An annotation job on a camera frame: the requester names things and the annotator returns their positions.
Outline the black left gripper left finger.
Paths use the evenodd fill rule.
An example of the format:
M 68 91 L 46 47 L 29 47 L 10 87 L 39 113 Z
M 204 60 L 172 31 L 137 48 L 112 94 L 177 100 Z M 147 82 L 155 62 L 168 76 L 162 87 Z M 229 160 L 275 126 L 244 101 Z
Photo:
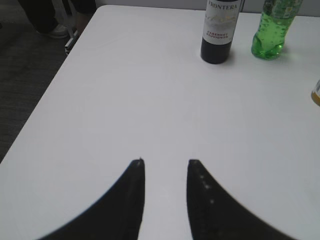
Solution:
M 112 187 L 44 240 L 136 240 L 145 205 L 145 163 L 133 160 Z

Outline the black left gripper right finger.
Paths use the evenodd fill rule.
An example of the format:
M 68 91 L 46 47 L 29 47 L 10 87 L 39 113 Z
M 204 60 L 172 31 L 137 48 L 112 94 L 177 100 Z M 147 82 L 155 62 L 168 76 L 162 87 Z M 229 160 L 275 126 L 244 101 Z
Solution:
M 289 240 L 237 202 L 198 159 L 187 168 L 187 213 L 194 240 Z

